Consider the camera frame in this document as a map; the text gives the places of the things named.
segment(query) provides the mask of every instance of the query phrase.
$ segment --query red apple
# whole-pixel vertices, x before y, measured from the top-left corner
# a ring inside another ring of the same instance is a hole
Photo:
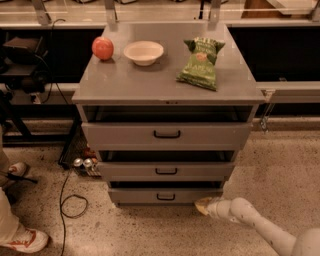
[[[106,37],[99,36],[92,43],[92,52],[101,60],[108,60],[113,55],[113,43]]]

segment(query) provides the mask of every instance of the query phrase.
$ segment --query snack bag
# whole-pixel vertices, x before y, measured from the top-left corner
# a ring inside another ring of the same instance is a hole
[[[177,76],[177,81],[216,91],[214,66],[217,54],[225,43],[203,37],[196,37],[194,40],[184,40],[184,43],[192,54],[187,65]]]

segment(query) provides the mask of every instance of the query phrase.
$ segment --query drawer cabinet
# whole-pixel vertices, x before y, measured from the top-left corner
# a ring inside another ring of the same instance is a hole
[[[119,22],[105,28],[115,56],[92,57],[72,100],[115,205],[193,204],[223,193],[264,97],[227,27],[215,25]],[[195,31],[226,42],[215,92],[176,81],[189,57],[183,41]],[[140,67],[123,56],[125,43],[147,39],[165,48],[155,64]]]

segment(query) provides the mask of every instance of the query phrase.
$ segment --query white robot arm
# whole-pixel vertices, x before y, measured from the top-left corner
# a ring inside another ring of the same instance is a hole
[[[203,198],[196,201],[195,205],[204,215],[255,229],[280,256],[320,255],[319,228],[309,229],[296,238],[261,216],[253,205],[243,198]]]

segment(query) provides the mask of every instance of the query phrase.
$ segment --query white bowl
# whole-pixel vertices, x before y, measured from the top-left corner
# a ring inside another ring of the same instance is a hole
[[[162,56],[163,47],[152,41],[137,41],[128,44],[123,53],[139,66],[150,66]]]

